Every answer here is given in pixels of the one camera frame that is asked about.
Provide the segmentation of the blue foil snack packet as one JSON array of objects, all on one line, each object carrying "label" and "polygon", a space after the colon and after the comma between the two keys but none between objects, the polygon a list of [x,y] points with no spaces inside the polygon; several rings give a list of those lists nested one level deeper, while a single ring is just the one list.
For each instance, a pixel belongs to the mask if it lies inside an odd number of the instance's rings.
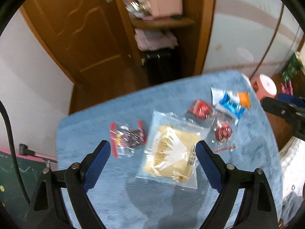
[{"label": "blue foil snack packet", "polygon": [[224,97],[219,101],[219,104],[235,119],[240,119],[245,111],[245,108],[239,103],[233,101],[228,94],[224,95]]}]

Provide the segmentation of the white orange snack wrapper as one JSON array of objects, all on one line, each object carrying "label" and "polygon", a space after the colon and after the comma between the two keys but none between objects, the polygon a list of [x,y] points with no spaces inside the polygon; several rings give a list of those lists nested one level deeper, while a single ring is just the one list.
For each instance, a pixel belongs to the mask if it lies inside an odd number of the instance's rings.
[{"label": "white orange snack wrapper", "polygon": [[235,125],[238,124],[244,111],[251,108],[248,92],[233,92],[212,87],[211,95],[215,109],[228,115]]}]

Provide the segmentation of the clear bag of crackers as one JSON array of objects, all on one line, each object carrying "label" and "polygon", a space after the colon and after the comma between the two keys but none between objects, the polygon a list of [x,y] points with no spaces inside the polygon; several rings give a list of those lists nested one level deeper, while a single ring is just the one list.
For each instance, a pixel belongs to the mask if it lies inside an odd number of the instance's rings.
[{"label": "clear bag of crackers", "polygon": [[210,128],[174,113],[154,111],[152,116],[137,178],[196,190],[195,148],[206,139]]}]

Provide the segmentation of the pink plastic stool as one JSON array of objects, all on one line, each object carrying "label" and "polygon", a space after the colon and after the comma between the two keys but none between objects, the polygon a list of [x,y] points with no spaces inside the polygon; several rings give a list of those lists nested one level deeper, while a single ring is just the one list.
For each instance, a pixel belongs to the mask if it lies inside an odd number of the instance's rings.
[{"label": "pink plastic stool", "polygon": [[277,94],[277,87],[267,75],[260,74],[251,80],[251,85],[256,93],[258,100],[262,100],[265,97],[274,98]]}]

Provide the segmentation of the green flower bouquet wrap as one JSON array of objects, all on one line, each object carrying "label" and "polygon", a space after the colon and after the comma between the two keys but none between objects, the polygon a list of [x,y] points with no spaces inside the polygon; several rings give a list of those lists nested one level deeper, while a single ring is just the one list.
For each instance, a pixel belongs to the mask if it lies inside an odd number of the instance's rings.
[{"label": "green flower bouquet wrap", "polygon": [[296,51],[292,54],[282,71],[282,82],[286,83],[290,81],[301,68],[304,68],[304,58],[300,52]]}]

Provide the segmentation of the red wrapped candy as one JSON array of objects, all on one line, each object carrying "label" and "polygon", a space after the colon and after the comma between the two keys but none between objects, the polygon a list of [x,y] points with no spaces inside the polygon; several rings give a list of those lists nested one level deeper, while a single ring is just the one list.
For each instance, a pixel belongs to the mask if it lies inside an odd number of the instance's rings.
[{"label": "red wrapped candy", "polygon": [[195,100],[190,109],[188,109],[188,113],[191,113],[198,119],[206,120],[213,114],[213,109],[205,101]]},{"label": "red wrapped candy", "polygon": [[228,141],[231,138],[232,134],[233,134],[232,127],[228,120],[217,121],[214,128],[214,135],[219,142]]}]

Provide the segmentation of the pale sliding wardrobe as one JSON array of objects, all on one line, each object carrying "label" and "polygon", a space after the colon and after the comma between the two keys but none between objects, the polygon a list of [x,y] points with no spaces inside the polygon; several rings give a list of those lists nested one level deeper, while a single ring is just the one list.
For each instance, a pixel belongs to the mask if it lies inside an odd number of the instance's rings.
[{"label": "pale sliding wardrobe", "polygon": [[281,0],[216,0],[203,72],[273,76],[297,51],[303,31]]}]

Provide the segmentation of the red dark candy packet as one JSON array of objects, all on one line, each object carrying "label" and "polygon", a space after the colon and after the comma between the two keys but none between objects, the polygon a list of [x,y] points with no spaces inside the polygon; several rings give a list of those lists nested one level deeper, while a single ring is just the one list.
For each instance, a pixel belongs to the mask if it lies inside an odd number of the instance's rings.
[{"label": "red dark candy packet", "polygon": [[128,125],[111,122],[110,143],[115,158],[131,157],[137,147],[146,143],[143,122],[141,120],[137,121],[137,129],[130,129]]}]

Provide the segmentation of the blue plush table cover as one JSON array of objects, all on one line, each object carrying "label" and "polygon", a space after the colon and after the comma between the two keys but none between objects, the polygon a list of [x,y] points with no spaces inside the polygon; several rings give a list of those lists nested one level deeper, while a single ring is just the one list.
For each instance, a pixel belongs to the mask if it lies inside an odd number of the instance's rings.
[{"label": "blue plush table cover", "polygon": [[199,228],[212,209],[218,192],[198,166],[192,181],[182,185],[172,177],[163,178],[144,171],[157,164],[171,165],[166,157],[182,156],[175,143],[187,143],[178,133],[184,117],[197,99],[209,103],[211,89],[247,92],[251,108],[232,125],[229,150],[221,145],[219,156],[236,168],[254,171],[261,168],[274,197],[277,214],[282,212],[282,170],[275,136],[248,78],[237,71],[224,71],[181,79],[119,97],[61,120],[57,134],[57,158],[66,169],[110,139],[111,122],[134,126],[144,124],[147,143],[130,157],[109,157],[96,185],[88,192],[99,218],[107,228]]}]

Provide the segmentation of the wooden corner shelf unit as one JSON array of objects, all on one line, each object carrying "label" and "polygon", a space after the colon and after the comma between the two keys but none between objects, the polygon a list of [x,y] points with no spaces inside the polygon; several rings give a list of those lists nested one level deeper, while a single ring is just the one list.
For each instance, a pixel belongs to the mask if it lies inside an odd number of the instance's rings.
[{"label": "wooden corner shelf unit", "polygon": [[[128,40],[135,54],[136,64],[143,68],[150,85],[158,85],[185,77],[201,75],[207,56],[216,0],[183,0],[185,15],[180,20],[161,18],[152,21],[132,19],[123,0],[115,0]],[[173,71],[169,77],[158,77],[151,62],[141,63],[144,57],[134,38],[134,29],[171,30],[178,41],[175,57],[165,60],[165,67]]]}]

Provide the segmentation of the folded pink cloth stack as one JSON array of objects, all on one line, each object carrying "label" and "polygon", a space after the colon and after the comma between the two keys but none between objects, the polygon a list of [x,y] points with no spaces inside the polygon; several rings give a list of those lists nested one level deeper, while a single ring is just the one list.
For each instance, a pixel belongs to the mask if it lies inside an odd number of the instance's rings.
[{"label": "folded pink cloth stack", "polygon": [[135,29],[135,40],[140,51],[156,51],[178,46],[177,38],[170,30]]}]

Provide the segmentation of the pink gift basket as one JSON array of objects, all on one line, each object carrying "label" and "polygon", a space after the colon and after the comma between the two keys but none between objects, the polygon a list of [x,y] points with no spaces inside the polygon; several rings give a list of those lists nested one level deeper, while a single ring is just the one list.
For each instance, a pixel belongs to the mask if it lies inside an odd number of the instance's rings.
[{"label": "pink gift basket", "polygon": [[182,0],[144,0],[146,10],[154,17],[182,15]]}]

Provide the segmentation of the brown wooden door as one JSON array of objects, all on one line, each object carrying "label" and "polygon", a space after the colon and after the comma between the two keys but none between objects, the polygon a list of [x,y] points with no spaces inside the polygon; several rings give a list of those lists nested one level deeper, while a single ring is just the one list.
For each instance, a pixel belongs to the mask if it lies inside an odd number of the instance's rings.
[{"label": "brown wooden door", "polygon": [[21,12],[75,85],[138,66],[115,0],[26,0]]}]

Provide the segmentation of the green chalkboard pink frame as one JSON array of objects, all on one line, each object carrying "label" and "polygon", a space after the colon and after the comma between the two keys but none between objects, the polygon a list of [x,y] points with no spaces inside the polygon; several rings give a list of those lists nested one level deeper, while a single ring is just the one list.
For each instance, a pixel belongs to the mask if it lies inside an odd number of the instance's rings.
[{"label": "green chalkboard pink frame", "polygon": [[[57,169],[57,159],[37,152],[33,156],[19,153],[16,153],[16,156],[26,192],[28,196],[32,196],[42,170],[45,167]],[[3,147],[1,148],[1,202],[17,224],[25,223],[28,205],[18,183],[10,150]]]}]

